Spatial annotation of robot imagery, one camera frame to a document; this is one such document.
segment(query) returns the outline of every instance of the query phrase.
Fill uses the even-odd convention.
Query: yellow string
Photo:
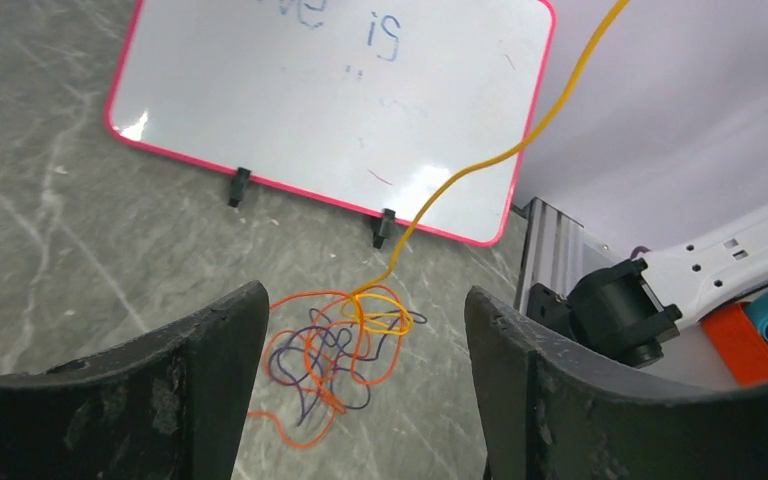
[[[389,303],[390,305],[393,305],[395,308],[399,310],[399,312],[363,312],[363,314],[359,314],[357,310],[357,306],[354,302],[351,302],[349,299],[346,299],[342,302],[342,305],[340,306],[340,314],[343,315],[347,320],[352,320],[357,322],[363,330],[367,333],[380,333],[382,335],[396,335],[396,336],[402,336],[406,335],[408,332],[410,332],[411,328],[413,328],[413,316],[408,312],[407,308],[405,308],[404,305],[397,302],[394,298],[387,297],[384,295],[379,295],[377,293],[360,293],[356,295],[354,298],[360,300],[361,298],[371,298],[374,300],[381,300],[383,302]],[[355,311],[350,312],[347,311],[347,307],[355,307]],[[398,330],[393,330],[390,327],[389,323],[385,322],[379,322],[377,320],[373,320],[375,318],[394,318],[394,317],[403,317],[406,320],[406,325],[402,325],[401,328]],[[372,324],[376,325],[381,328],[368,328],[366,327],[366,324]]]
[[[534,127],[534,129],[531,130],[521,142],[517,143],[516,145],[509,148],[506,152],[500,155],[497,155],[489,160],[476,163],[475,165],[470,165],[464,168],[463,170],[460,170],[459,172],[452,175],[451,178],[446,180],[446,182],[440,188],[438,188],[436,192],[434,192],[431,195],[428,201],[425,202],[425,205],[423,205],[422,208],[419,209],[419,212],[411,221],[410,225],[408,226],[408,229],[405,230],[405,233],[402,235],[402,238],[399,240],[399,243],[396,244],[396,248],[393,249],[393,255],[390,257],[390,264],[388,265],[387,270],[381,275],[379,275],[378,277],[376,277],[375,279],[370,280],[369,282],[356,288],[349,294],[349,298],[346,299],[346,302],[347,303],[350,302],[351,304],[353,304],[355,306],[356,312],[361,311],[359,308],[360,304],[359,304],[358,294],[365,292],[371,286],[377,283],[381,283],[382,281],[386,280],[387,277],[390,276],[390,274],[393,273],[393,270],[395,270],[396,268],[396,262],[399,260],[399,255],[402,253],[402,248],[405,246],[405,243],[407,243],[408,238],[410,238],[410,236],[413,234],[413,231],[416,229],[416,225],[419,223],[420,220],[422,220],[423,215],[425,215],[425,212],[427,212],[428,209],[431,208],[431,205],[434,204],[434,202],[436,202],[437,199],[440,198],[440,196],[443,195],[443,193],[449,189],[449,187],[451,187],[452,185],[454,185],[455,182],[465,177],[466,175],[469,175],[470,173],[477,172],[478,170],[482,170],[488,167],[492,167],[493,165],[498,165],[504,162],[505,160],[513,157],[514,155],[522,151],[531,142],[533,142],[534,139],[537,138],[537,136],[540,135],[543,132],[543,130],[546,129],[549,123],[555,118],[555,115],[557,115],[558,112],[561,110],[561,108],[563,108],[564,104],[567,102],[573,90],[575,89],[575,86],[578,83],[578,78],[581,76],[581,72],[583,71],[584,66],[587,64],[587,61],[590,59],[590,55],[593,53],[593,50],[596,48],[596,45],[599,44],[599,41],[602,39],[602,36],[608,30],[608,27],[610,27],[611,24],[614,22],[614,20],[616,20],[617,16],[620,14],[620,12],[622,12],[623,8],[625,8],[625,6],[629,3],[629,1],[630,0],[617,0],[614,6],[611,7],[611,10],[608,11],[608,13],[605,15],[605,18],[602,19],[601,23],[599,23],[599,26],[596,28],[596,31],[593,32],[593,35],[590,37],[590,41],[587,42],[587,46],[584,47],[584,51],[581,53],[581,56],[578,58],[578,62],[576,62],[575,68],[573,69],[572,74],[570,75],[570,78],[567,81],[567,84],[564,87],[563,92],[561,92],[560,97],[558,97],[558,100],[555,101],[555,104],[552,105],[552,108],[549,109],[549,111],[546,113],[546,116],[543,117],[540,123],[538,123],[537,126]],[[388,334],[388,332],[386,331],[376,332],[376,333]],[[396,334],[396,335],[404,335],[405,333],[402,333],[401,331],[389,332],[389,334]]]

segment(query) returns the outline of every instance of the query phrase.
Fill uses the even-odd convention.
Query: marble floor
[[[350,289],[387,261],[360,215],[259,186],[235,211],[227,177],[114,141],[102,107],[132,8],[0,2],[0,374],[111,347],[252,279],[278,299]],[[396,373],[307,450],[249,420],[234,477],[480,478],[463,300],[474,284],[513,299],[524,232],[512,215],[492,248],[416,235],[389,285],[429,322]],[[301,326],[312,305],[279,311],[272,331]],[[292,418],[297,402],[258,378],[251,408]]]

